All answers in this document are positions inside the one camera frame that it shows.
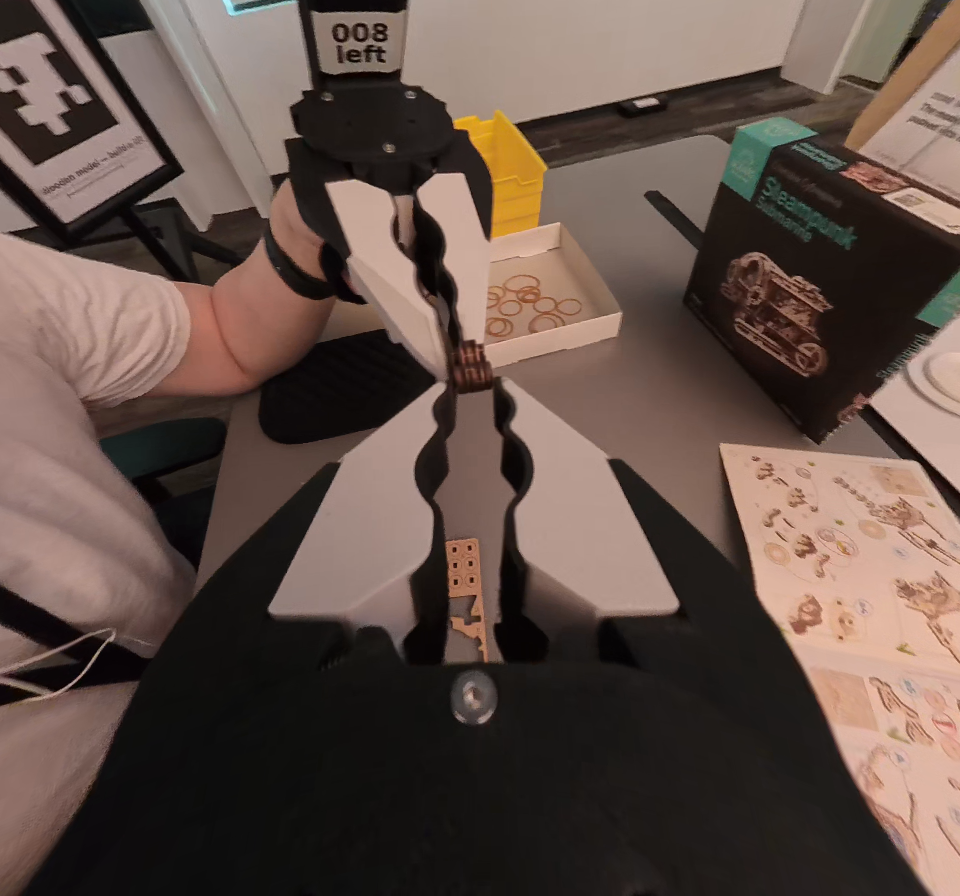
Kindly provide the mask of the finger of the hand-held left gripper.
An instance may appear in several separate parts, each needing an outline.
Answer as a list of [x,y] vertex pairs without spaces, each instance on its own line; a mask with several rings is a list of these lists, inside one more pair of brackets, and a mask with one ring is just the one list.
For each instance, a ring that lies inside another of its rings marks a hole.
[[420,191],[435,207],[425,214],[427,222],[438,228],[439,254],[427,255],[426,263],[435,272],[446,323],[422,290],[419,265],[405,254],[395,236],[400,218],[390,192],[356,180],[325,186],[348,251],[345,268],[352,288],[373,307],[388,336],[440,382],[448,382],[452,375],[450,329],[460,328],[460,293],[456,253],[448,250],[439,213],[455,200],[454,186],[459,182],[459,178],[432,178]]
[[491,246],[462,173],[437,173],[414,195],[414,261],[436,300],[440,359],[448,369],[481,369]]

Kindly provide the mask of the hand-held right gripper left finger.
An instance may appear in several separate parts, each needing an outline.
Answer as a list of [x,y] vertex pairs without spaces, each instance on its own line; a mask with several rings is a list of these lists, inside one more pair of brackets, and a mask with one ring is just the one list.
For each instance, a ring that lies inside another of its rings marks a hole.
[[376,626],[397,646],[445,645],[448,570],[436,496],[450,473],[455,421],[455,394],[435,383],[342,457],[270,602],[272,617]]

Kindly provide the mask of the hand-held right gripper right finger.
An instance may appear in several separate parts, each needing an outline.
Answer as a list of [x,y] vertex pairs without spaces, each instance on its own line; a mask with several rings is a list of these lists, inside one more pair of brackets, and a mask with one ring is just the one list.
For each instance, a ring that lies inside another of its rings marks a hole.
[[495,380],[503,526],[498,638],[588,636],[680,601],[611,458],[509,378]]

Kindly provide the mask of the small dark wooden gear part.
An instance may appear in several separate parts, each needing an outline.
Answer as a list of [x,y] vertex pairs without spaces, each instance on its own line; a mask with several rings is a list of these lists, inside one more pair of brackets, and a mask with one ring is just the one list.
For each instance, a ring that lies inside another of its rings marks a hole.
[[450,350],[448,361],[450,383],[458,395],[483,393],[492,388],[493,368],[482,344],[465,340]]

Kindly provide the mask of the person's left forearm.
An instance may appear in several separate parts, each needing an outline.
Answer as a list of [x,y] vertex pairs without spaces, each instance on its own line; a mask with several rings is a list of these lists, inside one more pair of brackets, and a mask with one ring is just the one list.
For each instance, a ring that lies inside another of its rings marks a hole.
[[295,293],[258,247],[212,289],[219,358],[210,387],[239,395],[300,361],[323,334],[336,301]]

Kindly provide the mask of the black model kit box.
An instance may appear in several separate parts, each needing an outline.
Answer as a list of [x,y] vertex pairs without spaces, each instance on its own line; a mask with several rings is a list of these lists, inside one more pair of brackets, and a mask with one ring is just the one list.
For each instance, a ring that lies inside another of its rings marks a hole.
[[684,304],[821,444],[958,314],[958,207],[783,118],[740,128]]

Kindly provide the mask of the person's left hand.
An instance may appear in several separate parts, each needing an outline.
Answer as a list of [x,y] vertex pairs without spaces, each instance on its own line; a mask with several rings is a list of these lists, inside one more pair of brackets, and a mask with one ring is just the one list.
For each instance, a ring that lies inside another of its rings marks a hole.
[[314,278],[324,277],[321,254],[325,241],[306,224],[289,178],[278,186],[271,201],[270,231],[282,252],[301,271]]

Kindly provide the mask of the pile of tan rubber bands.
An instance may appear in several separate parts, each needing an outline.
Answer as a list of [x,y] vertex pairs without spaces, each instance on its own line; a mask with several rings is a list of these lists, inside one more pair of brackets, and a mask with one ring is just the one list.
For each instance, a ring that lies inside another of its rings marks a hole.
[[517,274],[486,290],[486,337],[504,341],[522,335],[555,332],[584,313],[575,297],[556,297],[538,277]]

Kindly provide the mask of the nested yellow plastic bins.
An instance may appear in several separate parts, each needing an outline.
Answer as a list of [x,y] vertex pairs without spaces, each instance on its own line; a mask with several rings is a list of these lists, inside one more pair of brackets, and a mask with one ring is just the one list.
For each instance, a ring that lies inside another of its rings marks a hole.
[[486,163],[493,188],[491,236],[533,230],[540,224],[547,165],[500,110],[491,119],[461,117],[454,127],[467,132]]

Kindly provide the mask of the laser-cut wooden part sheet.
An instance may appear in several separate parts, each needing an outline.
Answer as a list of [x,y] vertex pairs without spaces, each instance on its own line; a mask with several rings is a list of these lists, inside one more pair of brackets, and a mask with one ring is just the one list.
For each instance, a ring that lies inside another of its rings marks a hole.
[[450,540],[445,544],[448,592],[448,643],[454,655],[468,662],[488,662],[484,589],[479,541]]

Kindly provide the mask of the white cardboard tray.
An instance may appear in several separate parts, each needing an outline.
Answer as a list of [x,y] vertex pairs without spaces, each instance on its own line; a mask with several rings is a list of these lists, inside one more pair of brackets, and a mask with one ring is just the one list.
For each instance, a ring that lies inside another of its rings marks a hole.
[[564,225],[542,226],[491,242],[488,285],[517,274],[538,277],[543,288],[556,297],[581,300],[584,310],[577,320],[554,332],[504,341],[486,337],[486,358],[495,369],[618,337],[622,321],[619,304]]

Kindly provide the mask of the black easel stand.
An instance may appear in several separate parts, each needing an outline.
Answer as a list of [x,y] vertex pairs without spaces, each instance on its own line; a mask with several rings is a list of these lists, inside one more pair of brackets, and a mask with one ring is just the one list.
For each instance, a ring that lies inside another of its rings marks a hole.
[[116,216],[126,236],[140,242],[164,273],[177,282],[200,284],[197,255],[233,269],[244,257],[207,239],[192,224],[180,204],[162,201],[128,206]]

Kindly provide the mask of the black flat strip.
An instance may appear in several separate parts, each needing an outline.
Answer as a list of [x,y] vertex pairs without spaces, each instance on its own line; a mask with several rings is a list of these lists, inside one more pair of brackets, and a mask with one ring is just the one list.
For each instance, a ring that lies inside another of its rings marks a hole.
[[697,251],[702,248],[704,232],[664,193],[656,190],[644,193],[646,202]]

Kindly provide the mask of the illustrated assembly booklet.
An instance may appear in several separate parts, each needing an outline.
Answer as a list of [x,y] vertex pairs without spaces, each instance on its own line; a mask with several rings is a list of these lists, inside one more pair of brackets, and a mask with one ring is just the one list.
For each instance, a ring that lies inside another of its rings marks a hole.
[[756,594],[874,817],[959,893],[958,520],[915,462],[720,446]]

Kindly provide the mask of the white t-shirt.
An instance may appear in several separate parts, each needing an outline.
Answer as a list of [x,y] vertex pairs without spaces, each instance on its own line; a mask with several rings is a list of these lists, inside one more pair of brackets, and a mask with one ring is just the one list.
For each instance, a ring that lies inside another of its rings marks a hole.
[[[189,335],[173,282],[2,235],[2,586],[95,647],[114,632],[153,655],[193,596],[195,570],[90,419],[159,385]],[[19,894],[54,847],[136,685],[2,707],[2,894]]]

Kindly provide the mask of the framed black white marker sign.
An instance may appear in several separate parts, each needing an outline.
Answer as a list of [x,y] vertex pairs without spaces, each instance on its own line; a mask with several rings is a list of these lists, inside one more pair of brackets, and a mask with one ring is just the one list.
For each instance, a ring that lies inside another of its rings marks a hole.
[[73,243],[183,168],[71,0],[1,0],[1,182]]

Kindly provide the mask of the white paper sheet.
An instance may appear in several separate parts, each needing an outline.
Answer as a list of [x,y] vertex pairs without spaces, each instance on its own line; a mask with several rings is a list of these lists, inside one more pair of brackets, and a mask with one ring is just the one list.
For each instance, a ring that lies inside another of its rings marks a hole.
[[942,478],[959,489],[959,416],[921,398],[906,379],[907,364],[934,351],[959,352],[959,320],[954,319],[930,345],[911,358],[873,397],[871,406]]

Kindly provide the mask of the white round plate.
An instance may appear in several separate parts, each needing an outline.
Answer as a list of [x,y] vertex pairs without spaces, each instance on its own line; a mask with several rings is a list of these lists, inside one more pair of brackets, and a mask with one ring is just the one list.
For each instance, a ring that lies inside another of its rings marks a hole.
[[959,352],[934,351],[906,367],[906,379],[928,403],[959,416]]

